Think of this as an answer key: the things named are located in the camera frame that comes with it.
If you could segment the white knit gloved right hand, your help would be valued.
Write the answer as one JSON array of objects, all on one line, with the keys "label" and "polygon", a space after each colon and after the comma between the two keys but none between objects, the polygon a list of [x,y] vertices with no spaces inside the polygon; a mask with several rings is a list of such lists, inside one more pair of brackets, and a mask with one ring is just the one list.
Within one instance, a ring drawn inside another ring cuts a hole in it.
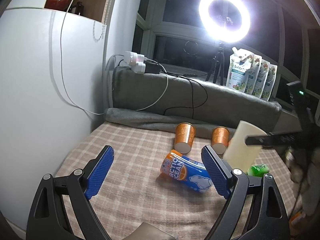
[{"label": "white knit gloved right hand", "polygon": [[302,151],[289,148],[285,154],[285,164],[293,182],[293,195],[307,216],[313,216],[319,206],[319,147],[311,155],[311,163],[305,171],[298,163],[298,157],[303,157]]}]

